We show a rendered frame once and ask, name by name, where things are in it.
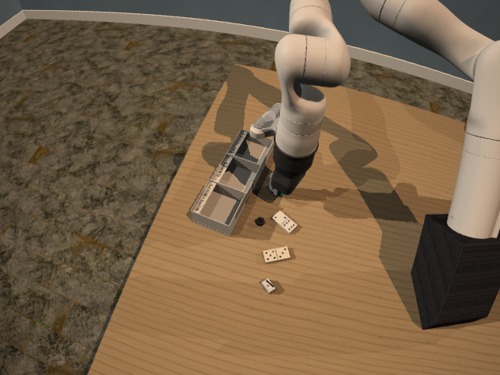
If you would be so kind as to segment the white domino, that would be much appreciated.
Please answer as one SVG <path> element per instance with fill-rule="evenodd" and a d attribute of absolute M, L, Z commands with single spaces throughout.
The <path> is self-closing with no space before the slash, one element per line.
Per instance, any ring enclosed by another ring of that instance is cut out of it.
<path fill-rule="evenodd" d="M 275 248 L 262 251 L 265 263 L 273 263 L 285 259 L 290 259 L 288 247 Z"/>
<path fill-rule="evenodd" d="M 298 225 L 288 218 L 284 213 L 279 211 L 276 213 L 272 220 L 283 228 L 287 233 L 291 233 Z"/>

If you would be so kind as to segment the grey three-compartment bin rack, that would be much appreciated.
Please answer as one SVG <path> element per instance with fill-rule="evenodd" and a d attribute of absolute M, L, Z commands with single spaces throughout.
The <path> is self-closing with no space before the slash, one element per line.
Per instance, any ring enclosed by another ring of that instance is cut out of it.
<path fill-rule="evenodd" d="M 273 151 L 273 143 L 268 137 L 256 140 L 250 131 L 241 129 L 191 209 L 193 222 L 229 237 Z"/>

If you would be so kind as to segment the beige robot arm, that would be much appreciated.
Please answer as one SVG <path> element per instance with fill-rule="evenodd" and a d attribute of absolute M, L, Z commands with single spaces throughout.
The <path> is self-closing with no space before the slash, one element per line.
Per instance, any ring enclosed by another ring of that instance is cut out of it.
<path fill-rule="evenodd" d="M 500 230 L 500 40 L 468 27 L 438 0 L 359 0 L 377 22 L 438 54 L 473 82 L 459 172 L 447 224 L 471 238 Z M 291 0 L 289 33 L 277 44 L 280 123 L 298 135 L 321 127 L 327 100 L 351 60 L 328 0 Z M 303 34 L 303 35 L 302 35 Z M 307 36 L 306 36 L 307 35 Z M 307 85 L 308 84 L 308 85 Z"/>

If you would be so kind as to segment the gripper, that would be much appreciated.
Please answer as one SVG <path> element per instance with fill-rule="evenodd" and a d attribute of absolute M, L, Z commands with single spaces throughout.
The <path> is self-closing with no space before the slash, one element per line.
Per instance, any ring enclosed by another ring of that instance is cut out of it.
<path fill-rule="evenodd" d="M 313 164 L 319 147 L 320 129 L 315 134 L 298 135 L 286 130 L 280 123 L 281 103 L 276 103 L 250 127 L 250 136 L 262 139 L 274 136 L 273 161 L 268 192 L 290 195 Z M 277 130 L 277 131 L 276 131 Z"/>

